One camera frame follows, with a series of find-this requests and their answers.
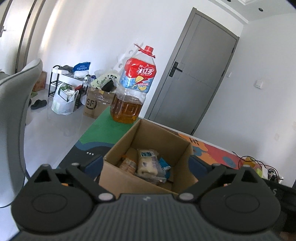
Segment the white plastic bag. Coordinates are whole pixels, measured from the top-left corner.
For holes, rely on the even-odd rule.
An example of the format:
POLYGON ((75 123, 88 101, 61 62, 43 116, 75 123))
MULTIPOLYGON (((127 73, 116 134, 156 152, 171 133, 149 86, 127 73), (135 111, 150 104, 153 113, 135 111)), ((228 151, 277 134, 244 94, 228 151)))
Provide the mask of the white plastic bag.
POLYGON ((60 84, 54 94, 51 110, 58 115, 72 114, 78 93, 72 85, 60 84))

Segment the white perforated board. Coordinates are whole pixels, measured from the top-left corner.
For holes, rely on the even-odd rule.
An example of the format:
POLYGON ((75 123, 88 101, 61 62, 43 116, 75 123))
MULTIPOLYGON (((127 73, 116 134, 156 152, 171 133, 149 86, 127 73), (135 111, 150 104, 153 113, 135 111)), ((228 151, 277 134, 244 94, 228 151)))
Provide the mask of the white perforated board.
POLYGON ((135 54, 138 53, 138 50, 140 47, 142 47, 142 45, 143 43, 131 44, 124 53, 120 54, 117 57, 117 63, 114 67, 112 67, 112 70, 117 71, 119 74, 121 74, 123 72, 126 61, 129 58, 135 56, 135 54))

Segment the black slipper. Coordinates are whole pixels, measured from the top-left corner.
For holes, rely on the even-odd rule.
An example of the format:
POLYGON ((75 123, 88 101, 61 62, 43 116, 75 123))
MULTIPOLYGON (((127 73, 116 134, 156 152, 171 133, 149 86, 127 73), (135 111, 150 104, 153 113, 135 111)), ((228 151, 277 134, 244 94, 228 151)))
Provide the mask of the black slipper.
POLYGON ((45 107, 46 105, 47 105, 47 101, 46 100, 37 99, 35 101, 35 103, 31 105, 31 110, 40 109, 40 108, 45 107))

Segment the blue plastic bag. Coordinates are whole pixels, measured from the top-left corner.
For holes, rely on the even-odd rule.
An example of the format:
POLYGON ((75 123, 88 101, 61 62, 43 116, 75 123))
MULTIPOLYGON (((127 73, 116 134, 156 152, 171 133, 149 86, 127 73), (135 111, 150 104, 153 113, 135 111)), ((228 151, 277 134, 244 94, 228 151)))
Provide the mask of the blue plastic bag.
POLYGON ((82 63, 78 63, 73 67, 73 72, 76 71, 88 71, 89 67, 90 67, 90 62, 82 62, 82 63))

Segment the yellow box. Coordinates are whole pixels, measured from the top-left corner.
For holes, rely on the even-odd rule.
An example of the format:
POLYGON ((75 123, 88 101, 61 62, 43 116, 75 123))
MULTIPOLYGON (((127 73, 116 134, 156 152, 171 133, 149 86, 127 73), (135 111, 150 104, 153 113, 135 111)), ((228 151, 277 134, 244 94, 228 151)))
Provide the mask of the yellow box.
POLYGON ((254 168, 257 165, 257 162, 254 160, 254 158, 250 156, 243 157, 241 161, 243 166, 248 165, 251 168, 254 168))

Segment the large iced tea bottle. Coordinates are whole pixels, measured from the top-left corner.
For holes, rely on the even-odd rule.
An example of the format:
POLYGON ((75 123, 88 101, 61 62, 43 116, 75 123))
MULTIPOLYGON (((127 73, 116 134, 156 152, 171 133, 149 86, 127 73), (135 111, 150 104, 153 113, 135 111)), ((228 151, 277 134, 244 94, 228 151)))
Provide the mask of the large iced tea bottle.
POLYGON ((110 106, 112 119, 119 123, 131 124, 137 120, 157 73, 153 47, 137 47, 138 53, 125 63, 110 106))

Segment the white wall switch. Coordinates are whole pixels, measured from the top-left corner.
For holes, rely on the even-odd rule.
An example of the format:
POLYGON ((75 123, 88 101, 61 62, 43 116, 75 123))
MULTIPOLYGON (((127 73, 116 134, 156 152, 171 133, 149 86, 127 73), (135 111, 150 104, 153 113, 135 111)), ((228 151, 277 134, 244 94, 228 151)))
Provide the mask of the white wall switch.
POLYGON ((262 87, 263 87, 263 81, 262 80, 256 80, 254 86, 256 88, 262 89, 262 87))

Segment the brown cardboard box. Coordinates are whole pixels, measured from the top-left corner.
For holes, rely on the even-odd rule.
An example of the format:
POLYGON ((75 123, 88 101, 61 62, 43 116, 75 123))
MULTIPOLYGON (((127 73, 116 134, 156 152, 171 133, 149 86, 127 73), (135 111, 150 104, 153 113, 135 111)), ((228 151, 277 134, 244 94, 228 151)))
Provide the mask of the brown cardboard box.
POLYGON ((189 170, 192 145, 148 120, 135 125, 104 156, 99 185, 124 193, 172 194, 197 182, 189 170))

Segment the blue snack packet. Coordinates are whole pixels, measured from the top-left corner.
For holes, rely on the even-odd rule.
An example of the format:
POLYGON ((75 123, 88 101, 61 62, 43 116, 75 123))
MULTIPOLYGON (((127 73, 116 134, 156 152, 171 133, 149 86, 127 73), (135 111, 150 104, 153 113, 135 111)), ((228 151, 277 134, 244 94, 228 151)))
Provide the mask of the blue snack packet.
POLYGON ((167 179, 170 178, 171 166, 163 158, 159 159, 159 165, 161 167, 161 172, 159 174, 167 179))

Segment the colourful table mat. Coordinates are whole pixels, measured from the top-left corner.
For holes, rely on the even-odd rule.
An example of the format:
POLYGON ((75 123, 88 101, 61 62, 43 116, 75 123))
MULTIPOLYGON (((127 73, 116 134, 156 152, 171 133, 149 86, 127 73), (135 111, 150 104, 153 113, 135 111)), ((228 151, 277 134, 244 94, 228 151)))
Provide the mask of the colourful table mat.
MULTIPOLYGON (((110 108, 104 110, 79 140, 74 142, 74 146, 58 165, 59 168, 65 168, 72 162, 87 162, 92 156, 106 155, 132 127, 132 124, 115 122, 109 111, 110 108)), ((193 146, 194 155, 208 164, 220 163, 234 169, 239 169, 242 165, 251 165, 251 162, 245 161, 244 157, 219 146, 167 126, 163 126, 163 128, 189 141, 193 146)))

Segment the grey chair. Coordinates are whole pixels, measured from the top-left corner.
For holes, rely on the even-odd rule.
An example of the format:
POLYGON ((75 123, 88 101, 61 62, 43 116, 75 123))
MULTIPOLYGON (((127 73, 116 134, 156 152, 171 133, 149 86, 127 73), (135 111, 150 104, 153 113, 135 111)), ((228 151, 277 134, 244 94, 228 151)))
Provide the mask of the grey chair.
POLYGON ((13 196, 25 176, 23 142, 28 103, 43 70, 41 59, 1 80, 1 195, 13 196))

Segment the orange wrapped snack pack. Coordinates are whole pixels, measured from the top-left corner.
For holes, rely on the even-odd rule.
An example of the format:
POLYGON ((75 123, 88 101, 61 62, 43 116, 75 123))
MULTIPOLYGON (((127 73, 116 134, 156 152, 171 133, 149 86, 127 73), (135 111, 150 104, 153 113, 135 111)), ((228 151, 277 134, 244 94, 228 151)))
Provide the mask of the orange wrapped snack pack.
POLYGON ((119 169, 134 175, 137 170, 137 163, 129 157, 125 157, 119 165, 119 169))

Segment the SF cardboard box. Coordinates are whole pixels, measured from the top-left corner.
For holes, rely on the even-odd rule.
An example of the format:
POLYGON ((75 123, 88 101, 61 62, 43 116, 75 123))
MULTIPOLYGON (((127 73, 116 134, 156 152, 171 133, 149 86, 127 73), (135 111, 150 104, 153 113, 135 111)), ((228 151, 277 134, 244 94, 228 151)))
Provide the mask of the SF cardboard box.
POLYGON ((115 93, 89 87, 83 114, 90 118, 97 119, 100 114, 111 105, 114 95, 115 93))

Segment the black shoe rack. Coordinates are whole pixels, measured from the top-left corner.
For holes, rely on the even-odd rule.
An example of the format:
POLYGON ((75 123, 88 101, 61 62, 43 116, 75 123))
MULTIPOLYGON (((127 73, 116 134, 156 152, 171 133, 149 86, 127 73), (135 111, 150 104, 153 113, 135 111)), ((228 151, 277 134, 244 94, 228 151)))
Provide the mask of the black shoe rack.
POLYGON ((75 111, 76 109, 81 107, 81 99, 87 92, 87 86, 84 83, 84 79, 82 77, 75 76, 70 67, 64 68, 60 65, 55 65, 52 67, 50 74, 48 97, 53 98, 58 86, 62 83, 70 84, 75 88, 75 90, 79 91, 75 102, 75 111))

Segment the cream wrapped bread pack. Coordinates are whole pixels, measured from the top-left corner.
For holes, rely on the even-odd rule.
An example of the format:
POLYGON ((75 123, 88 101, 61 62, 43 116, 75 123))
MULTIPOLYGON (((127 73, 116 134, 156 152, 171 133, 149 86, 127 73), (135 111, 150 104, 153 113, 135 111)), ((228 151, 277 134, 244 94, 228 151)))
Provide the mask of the cream wrapped bread pack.
POLYGON ((158 152, 153 149, 138 149, 137 173, 141 176, 158 175, 158 152))

